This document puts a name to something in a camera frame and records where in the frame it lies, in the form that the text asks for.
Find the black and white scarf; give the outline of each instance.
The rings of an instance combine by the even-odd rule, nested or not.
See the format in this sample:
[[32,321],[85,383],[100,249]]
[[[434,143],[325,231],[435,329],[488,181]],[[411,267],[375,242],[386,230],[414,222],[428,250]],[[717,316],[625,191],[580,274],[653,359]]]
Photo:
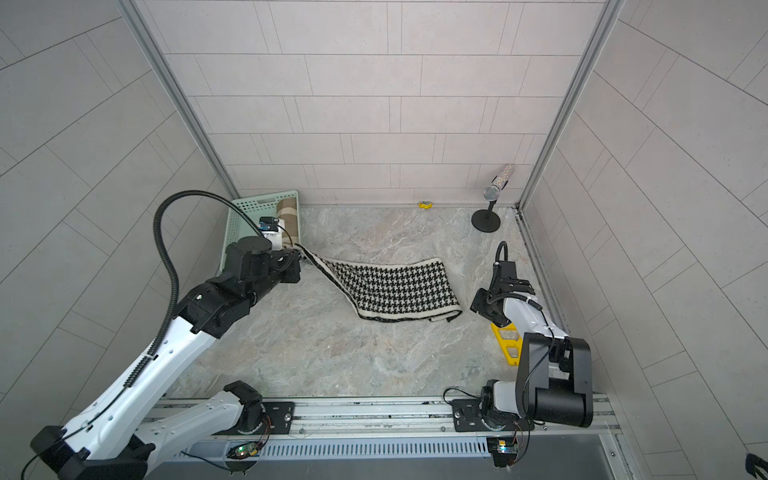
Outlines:
[[372,265],[325,259],[296,246],[339,287],[362,319],[386,323],[420,319],[450,322],[462,314],[439,258],[411,265]]

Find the mint green basket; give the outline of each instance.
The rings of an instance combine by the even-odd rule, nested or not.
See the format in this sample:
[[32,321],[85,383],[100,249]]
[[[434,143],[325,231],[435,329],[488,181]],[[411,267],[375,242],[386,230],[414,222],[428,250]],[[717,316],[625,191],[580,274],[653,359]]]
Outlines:
[[[293,242],[299,243],[299,238],[301,237],[299,192],[295,190],[287,190],[275,194],[256,195],[255,197],[238,198],[237,200],[232,200],[232,203],[240,207],[240,209],[245,212],[256,225],[258,225],[260,217],[277,217],[277,202],[285,198],[296,199],[296,228],[299,230],[299,234],[293,238]],[[232,242],[237,242],[243,237],[250,237],[252,235],[255,235],[253,229],[248,227],[248,224],[245,223],[245,220],[243,220],[240,215],[230,209],[227,214],[227,232],[224,235],[224,245],[221,247],[219,271],[224,269],[227,245]]]

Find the wall tile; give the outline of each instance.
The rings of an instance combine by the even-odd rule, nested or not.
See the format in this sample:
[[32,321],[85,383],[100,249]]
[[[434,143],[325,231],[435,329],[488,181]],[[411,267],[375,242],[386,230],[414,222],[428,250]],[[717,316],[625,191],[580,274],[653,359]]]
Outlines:
[[400,114],[400,104],[402,99],[400,97],[389,97],[389,133],[400,133],[400,124],[402,123],[402,115]]
[[664,52],[664,55],[661,55],[661,60],[659,60],[659,63],[656,64],[656,67],[650,73],[650,77],[645,81],[645,84],[640,89],[640,93],[637,94],[637,97],[632,101],[632,104],[635,107],[640,108],[641,110],[645,108],[650,97],[656,93],[656,89],[659,88],[661,81],[667,76],[667,73],[669,73],[670,68],[672,68],[672,65],[674,65],[674,62],[677,61],[677,57],[679,56],[680,55],[677,52],[672,51],[669,48]]
[[[698,478],[730,478],[744,468],[746,449],[701,375],[655,386],[654,393]],[[717,455],[707,447],[712,435],[723,441]]]
[[145,4],[169,53],[267,53],[251,2],[147,0]]
[[273,164],[343,164],[338,134],[264,134]]
[[154,70],[144,74],[144,76],[141,77],[141,83],[144,84],[144,87],[149,92],[154,103],[157,104],[157,107],[163,112],[164,118],[168,118],[176,111],[176,105],[174,105],[173,101],[168,96],[165,87],[160,83],[160,79],[157,78]]
[[552,193],[576,241],[582,249],[585,248],[605,225],[605,220],[568,164],[563,167],[558,181],[552,187]]
[[600,157],[598,157],[597,161],[594,162],[592,168],[589,169],[589,173],[587,174],[586,178],[581,182],[581,184],[584,185],[584,188],[587,190],[592,188],[594,181],[597,180],[598,176],[602,173],[603,169],[608,164],[608,161],[611,160],[611,158],[613,158],[611,156],[611,152],[609,152],[607,148],[604,148],[600,153]]
[[512,47],[515,46],[515,39],[518,36],[520,26],[520,17],[523,15],[522,3],[510,3],[507,10],[507,19],[504,22],[504,31],[502,40],[498,43],[498,55],[510,55]]
[[563,227],[558,237],[552,242],[552,246],[558,255],[582,316],[586,320],[594,318],[608,305],[608,302],[568,225]]
[[117,331],[160,263],[152,216],[143,214],[72,309]]
[[485,99],[485,110],[482,112],[482,120],[480,121],[481,134],[491,133],[491,126],[493,125],[493,117],[496,115],[496,106],[498,105],[498,97],[488,97]]
[[80,202],[78,210],[121,242],[172,175],[143,141]]
[[299,113],[299,106],[296,104],[296,97],[283,97],[283,103],[286,105],[288,120],[290,121],[290,127],[293,130],[293,133],[304,133],[304,124],[301,121],[301,114]]
[[578,179],[583,182],[603,152],[603,144],[579,116],[573,113],[558,140],[558,149]]
[[354,164],[355,152],[352,147],[352,134],[339,134],[339,139],[341,140],[341,153],[344,156],[344,163]]
[[496,55],[508,10],[503,3],[404,3],[402,52]]
[[448,134],[442,163],[510,164],[522,138],[513,134]]
[[[208,161],[198,150],[190,155],[187,162],[179,168],[179,171],[165,184],[163,190],[155,197],[158,205],[170,195],[182,190],[205,190],[214,181],[216,174],[210,168]],[[165,215],[177,226],[182,227],[192,213],[192,209],[200,200],[199,197],[185,197],[173,202]]]
[[589,195],[640,276],[648,275],[683,246],[616,160],[608,161]]
[[58,324],[58,328],[104,348],[107,348],[114,338],[113,331],[75,312],[67,313],[67,316]]
[[754,125],[768,122],[768,105],[685,58],[678,58],[643,112],[737,198],[768,178],[752,161],[768,148]]
[[723,288],[741,316],[750,324],[758,337],[768,343],[768,263],[757,267]]
[[536,206],[541,223],[544,225],[544,229],[549,232],[554,227],[554,224],[562,217],[560,207],[557,201],[552,196],[552,192],[545,182],[539,181],[533,194],[531,195],[531,202]]
[[[481,165],[480,170],[478,171],[477,180],[475,181],[475,188],[486,188],[503,169],[503,165]],[[528,177],[531,176],[531,170],[533,170],[533,165],[516,165],[515,169],[512,171],[512,176],[509,177],[505,190],[507,188],[525,188],[525,184],[528,182]]]
[[417,55],[307,55],[315,95],[419,95]]
[[119,18],[89,31],[88,37],[123,85],[151,70],[123,19]]
[[236,165],[232,167],[243,188],[309,188],[301,165]]
[[256,8],[256,14],[259,16],[259,26],[261,27],[261,33],[264,35],[267,51],[269,53],[283,53],[283,49],[280,47],[280,39],[277,37],[275,21],[272,19],[270,3],[254,2],[253,6]]
[[547,160],[547,164],[542,175],[544,181],[547,182],[549,187],[552,187],[552,185],[554,185],[554,183],[558,180],[560,173],[563,171],[564,165],[565,158],[563,157],[563,154],[560,153],[560,149],[556,147],[552,151],[552,155]]
[[85,57],[91,63],[91,66],[96,70],[98,76],[101,77],[101,80],[107,84],[107,87],[109,87],[110,91],[113,94],[118,93],[123,88],[123,84],[120,83],[117,75],[114,74],[110,66],[104,60],[104,57],[101,56],[99,50],[96,49],[94,43],[88,37],[88,34],[84,33],[82,35],[78,35],[77,37],[73,38],[72,41],[78,46],[78,48],[80,48],[80,50],[83,52],[83,55],[85,55]]
[[390,185],[389,165],[315,165],[314,169],[318,188],[389,188]]
[[116,18],[120,13],[114,4],[99,0],[4,2],[0,28],[29,56]]
[[114,249],[118,248],[118,242],[107,235],[101,228],[97,227],[85,215],[73,209],[64,218],[64,223],[93,243],[99,250],[111,255]]
[[95,187],[163,119],[147,89],[135,82],[67,127],[48,146]]
[[763,38],[757,42],[757,45],[728,77],[728,81],[738,88],[744,89],[766,65],[768,65],[768,37],[763,35]]
[[661,411],[618,322],[594,336],[603,364],[643,453],[679,450],[680,445]]
[[0,71],[0,147],[21,160],[110,92],[73,41]]
[[672,379],[676,379],[693,372],[696,372],[696,366],[693,362],[690,361],[690,357],[685,352],[672,355],[668,359],[661,360],[659,363],[655,363],[643,369],[645,378],[648,379],[650,386],[656,386],[660,383],[669,382]]
[[311,95],[302,55],[195,55],[214,95]]
[[426,55],[421,94],[515,96],[530,61],[527,56]]
[[583,54],[601,9],[601,5],[588,3],[526,4],[512,54]]
[[16,268],[89,190],[46,147],[0,177],[0,278]]
[[645,115],[595,73],[579,97],[576,112],[622,167],[654,129]]
[[607,242],[613,235],[614,233],[611,231],[611,228],[606,224],[605,227],[601,228],[598,234],[594,236],[592,241],[584,247],[584,258],[587,260],[591,259],[598,252],[600,247],[605,245],[605,242]]
[[224,234],[227,229],[227,217],[221,216],[214,224],[214,228],[208,236],[200,256],[194,257],[192,271],[180,291],[180,295],[186,294],[191,289],[200,285],[209,278],[216,276],[221,260],[221,245],[224,242]]
[[400,167],[400,187],[461,188],[467,183],[468,165],[404,164]]
[[568,90],[581,57],[531,57],[520,95],[528,97],[561,97]]
[[412,188],[343,188],[334,191],[339,205],[413,205]]
[[185,94],[190,96],[212,95],[194,55],[165,55],[165,59]]
[[641,367],[683,351],[675,332],[615,238],[598,250],[589,265]]
[[387,97],[298,97],[296,104],[306,132],[389,131]]
[[768,369],[768,349],[701,265],[654,297],[742,441],[766,441],[768,412],[761,404],[768,389],[753,379]]
[[696,257],[687,247],[683,247],[659,265],[657,269],[645,276],[643,281],[650,292],[653,293],[694,263],[696,263]]
[[[189,219],[181,227],[174,244],[168,249],[170,260],[174,263],[176,272],[179,276],[179,285],[184,285],[192,269],[194,268],[200,252],[207,242],[208,236],[213,231],[214,225],[208,219],[206,212],[198,204]],[[160,265],[155,272],[162,280],[170,284],[170,277],[164,265]]]
[[718,285],[768,260],[766,226],[661,131],[627,173]]
[[60,425],[103,352],[100,346],[64,330],[51,335],[0,403],[0,422],[15,433],[0,440],[4,470],[20,472],[31,457],[32,437],[46,425]]
[[353,134],[356,164],[428,164],[434,134]]
[[24,58],[24,54],[13,45],[13,42],[0,31],[0,58],[2,58],[7,65],[15,63]]
[[157,334],[157,323],[168,308],[168,300],[151,288],[144,289],[128,307],[130,314],[80,394],[72,404],[73,409],[84,409],[96,400],[122,372],[146,349]]
[[197,97],[197,103],[211,133],[289,134],[293,131],[281,97]]
[[412,133],[476,133],[485,99],[479,97],[404,97],[402,131]]
[[60,223],[0,283],[0,391],[11,388],[105,261],[104,252]]
[[623,22],[616,22],[594,70],[633,101],[666,50],[654,39]]
[[386,54],[386,3],[270,3],[283,53]]
[[614,320],[616,320],[614,311],[611,310],[609,306],[606,306],[600,313],[587,322],[587,327],[589,328],[589,332],[594,335]]
[[651,453],[645,455],[645,462],[650,468],[650,473],[654,475],[689,475],[694,473],[690,469],[690,464],[682,450]]
[[210,135],[219,158],[225,165],[258,165],[265,163],[249,134]]
[[386,4],[387,53],[400,55],[402,53],[402,3]]
[[763,2],[714,2],[706,8],[695,0],[654,2],[639,29],[728,78],[763,37],[767,15]]
[[184,124],[178,113],[174,113],[163,122],[157,128],[156,133],[179,165],[184,165],[184,162],[187,161],[192,152],[197,148],[197,144],[190,135],[187,125]]
[[545,134],[552,126],[562,99],[558,97],[499,98],[493,134]]

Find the yellow plastic toy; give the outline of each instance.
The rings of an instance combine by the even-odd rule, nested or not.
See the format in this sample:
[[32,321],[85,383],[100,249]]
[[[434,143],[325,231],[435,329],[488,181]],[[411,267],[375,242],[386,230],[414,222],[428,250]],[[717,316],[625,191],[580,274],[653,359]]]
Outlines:
[[510,323],[503,329],[500,329],[494,323],[491,323],[491,329],[493,329],[493,334],[496,335],[496,340],[502,348],[504,356],[507,357],[507,363],[517,366],[520,363],[520,349],[523,347],[523,339],[520,337],[518,329],[515,328],[515,324]]

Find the floor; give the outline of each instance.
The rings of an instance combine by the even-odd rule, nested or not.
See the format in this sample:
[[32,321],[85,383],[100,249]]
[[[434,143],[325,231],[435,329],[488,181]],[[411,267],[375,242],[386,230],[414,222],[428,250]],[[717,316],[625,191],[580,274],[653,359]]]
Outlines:
[[488,379],[513,379],[490,323],[468,306],[487,286],[495,250],[509,245],[518,275],[538,284],[515,211],[502,228],[480,233],[475,208],[305,207],[302,244],[320,256],[367,263],[439,257],[465,312],[450,323],[363,320],[314,266],[297,285],[278,285],[171,386],[168,396],[213,395],[234,380],[265,396],[439,395],[447,386],[479,391]]

